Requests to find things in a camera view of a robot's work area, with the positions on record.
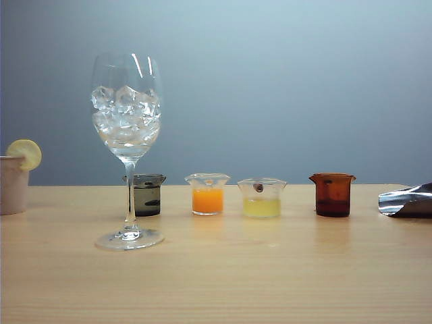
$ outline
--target lemon slice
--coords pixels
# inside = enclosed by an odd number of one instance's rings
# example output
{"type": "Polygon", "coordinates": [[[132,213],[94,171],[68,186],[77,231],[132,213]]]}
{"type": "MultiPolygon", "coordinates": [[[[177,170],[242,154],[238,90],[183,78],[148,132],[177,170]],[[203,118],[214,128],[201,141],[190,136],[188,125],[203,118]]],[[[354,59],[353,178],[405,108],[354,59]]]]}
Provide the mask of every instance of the lemon slice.
{"type": "Polygon", "coordinates": [[[6,155],[10,157],[24,157],[21,169],[30,171],[39,166],[42,161],[42,152],[39,146],[32,140],[16,140],[12,142],[6,150],[6,155]]]}

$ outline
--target orange liquid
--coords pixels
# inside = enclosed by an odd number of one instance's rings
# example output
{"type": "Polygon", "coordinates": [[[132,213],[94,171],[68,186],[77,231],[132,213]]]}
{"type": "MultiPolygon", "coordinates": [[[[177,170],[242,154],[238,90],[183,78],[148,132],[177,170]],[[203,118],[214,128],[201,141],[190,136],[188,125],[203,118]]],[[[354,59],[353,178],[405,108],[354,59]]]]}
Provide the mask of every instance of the orange liquid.
{"type": "Polygon", "coordinates": [[[223,210],[222,189],[196,189],[192,192],[192,209],[198,213],[216,213],[223,210]]]}

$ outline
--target brown beaker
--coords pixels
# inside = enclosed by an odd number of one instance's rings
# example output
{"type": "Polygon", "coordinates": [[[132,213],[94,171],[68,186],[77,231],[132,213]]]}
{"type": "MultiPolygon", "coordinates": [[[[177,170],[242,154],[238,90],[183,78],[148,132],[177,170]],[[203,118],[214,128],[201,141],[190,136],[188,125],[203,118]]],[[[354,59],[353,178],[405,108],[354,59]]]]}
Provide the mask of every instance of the brown beaker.
{"type": "Polygon", "coordinates": [[[314,173],[309,179],[316,186],[318,215],[345,217],[350,214],[351,182],[356,177],[347,173],[314,173]]]}

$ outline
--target blue-gray backdrop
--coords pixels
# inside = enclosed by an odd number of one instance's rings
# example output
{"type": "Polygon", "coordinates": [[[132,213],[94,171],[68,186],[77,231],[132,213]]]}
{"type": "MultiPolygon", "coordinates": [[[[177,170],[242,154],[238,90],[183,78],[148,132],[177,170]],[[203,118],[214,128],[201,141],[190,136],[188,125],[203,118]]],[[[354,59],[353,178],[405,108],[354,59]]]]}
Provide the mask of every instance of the blue-gray backdrop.
{"type": "Polygon", "coordinates": [[[137,172],[184,184],[318,171],[432,180],[430,0],[4,0],[1,150],[31,138],[31,184],[120,184],[90,122],[94,58],[152,53],[163,126],[137,172]]]}

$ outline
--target dark liquid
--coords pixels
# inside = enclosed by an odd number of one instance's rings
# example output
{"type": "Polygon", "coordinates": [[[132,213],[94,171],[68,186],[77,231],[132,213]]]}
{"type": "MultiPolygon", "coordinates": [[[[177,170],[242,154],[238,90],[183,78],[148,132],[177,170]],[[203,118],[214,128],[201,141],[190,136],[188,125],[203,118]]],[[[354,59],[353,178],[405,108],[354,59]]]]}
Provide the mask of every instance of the dark liquid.
{"type": "Polygon", "coordinates": [[[350,214],[350,203],[339,200],[318,200],[317,214],[330,217],[346,217],[350,214]]]}
{"type": "Polygon", "coordinates": [[[153,216],[161,212],[161,187],[134,188],[135,216],[153,216]]]}

